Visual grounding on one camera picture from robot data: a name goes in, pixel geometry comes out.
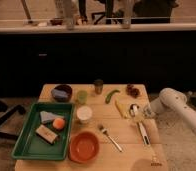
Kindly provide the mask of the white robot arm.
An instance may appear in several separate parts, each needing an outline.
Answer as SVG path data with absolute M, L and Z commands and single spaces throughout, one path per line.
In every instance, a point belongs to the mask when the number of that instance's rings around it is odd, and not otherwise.
M 132 104 L 129 109 L 133 121 L 139 126 L 146 145 L 149 145 L 150 141 L 142 122 L 146 118 L 152 118 L 166 110 L 177 113 L 196 135 L 196 111 L 187 105 L 187 97 L 175 89 L 164 88 L 160 91 L 159 96 L 143 109 L 140 109 L 137 104 Z

